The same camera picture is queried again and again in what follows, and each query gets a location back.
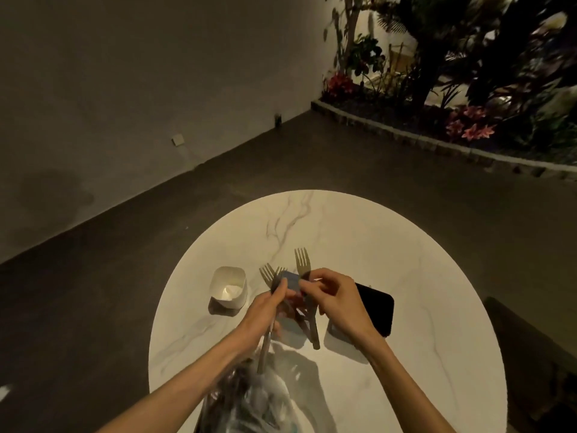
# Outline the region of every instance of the black phone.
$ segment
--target black phone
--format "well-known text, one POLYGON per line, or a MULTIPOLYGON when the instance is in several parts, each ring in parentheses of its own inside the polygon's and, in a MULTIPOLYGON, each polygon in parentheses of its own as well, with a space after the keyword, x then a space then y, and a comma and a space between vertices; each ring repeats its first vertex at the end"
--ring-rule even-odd
POLYGON ((381 336, 387 337, 391 334, 393 324, 393 308, 395 307, 393 296, 363 284, 355 284, 374 327, 381 336))

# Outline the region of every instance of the person's right hand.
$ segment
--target person's right hand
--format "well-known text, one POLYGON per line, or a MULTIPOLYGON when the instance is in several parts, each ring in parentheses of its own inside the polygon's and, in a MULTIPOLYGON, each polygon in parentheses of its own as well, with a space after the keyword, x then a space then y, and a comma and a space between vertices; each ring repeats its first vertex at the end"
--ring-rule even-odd
POLYGON ((310 294, 318 302, 320 313, 326 314, 353 341, 376 332, 350 276, 323 268, 311 271, 309 280, 298 282, 301 290, 310 294))

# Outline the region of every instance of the white square container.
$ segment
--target white square container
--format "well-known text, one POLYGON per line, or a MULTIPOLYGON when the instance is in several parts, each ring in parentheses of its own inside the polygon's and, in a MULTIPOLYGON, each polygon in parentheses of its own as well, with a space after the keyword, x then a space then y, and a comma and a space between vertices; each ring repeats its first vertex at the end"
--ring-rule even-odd
POLYGON ((211 296, 226 308, 240 309, 246 302, 246 274, 240 267, 222 266, 215 270, 209 287, 211 296))

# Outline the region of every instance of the hand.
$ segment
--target hand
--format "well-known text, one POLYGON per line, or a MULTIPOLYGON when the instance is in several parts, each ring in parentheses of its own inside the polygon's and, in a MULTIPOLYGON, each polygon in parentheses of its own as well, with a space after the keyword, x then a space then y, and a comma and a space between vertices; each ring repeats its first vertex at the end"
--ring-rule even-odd
MULTIPOLYGON (((299 300, 298 293, 289 290, 288 286, 287 279, 283 278, 273 294, 266 291, 258 295, 249 306, 241 323, 233 331, 233 334, 238 337, 242 344, 242 351, 245 356, 250 356, 254 352, 260 338, 267 332, 270 322, 275 319, 277 312, 285 308, 284 300, 299 300)), ((277 333, 280 331, 280 324, 276 320, 273 330, 277 333)))
POLYGON ((358 341, 361 336, 376 332, 357 285, 350 276, 330 269, 315 269, 309 280, 298 282, 301 290, 310 294, 319 304, 320 313, 326 313, 351 340, 358 341))

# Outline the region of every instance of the concrete floor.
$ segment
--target concrete floor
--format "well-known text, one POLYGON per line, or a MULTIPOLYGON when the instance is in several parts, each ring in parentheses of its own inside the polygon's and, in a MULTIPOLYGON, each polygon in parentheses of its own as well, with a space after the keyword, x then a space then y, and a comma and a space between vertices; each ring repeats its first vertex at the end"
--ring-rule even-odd
POLYGON ((0 266, 7 432, 90 432, 148 392, 172 269, 250 200, 327 189, 397 211, 493 296, 577 356, 577 187, 488 174, 307 112, 0 266))

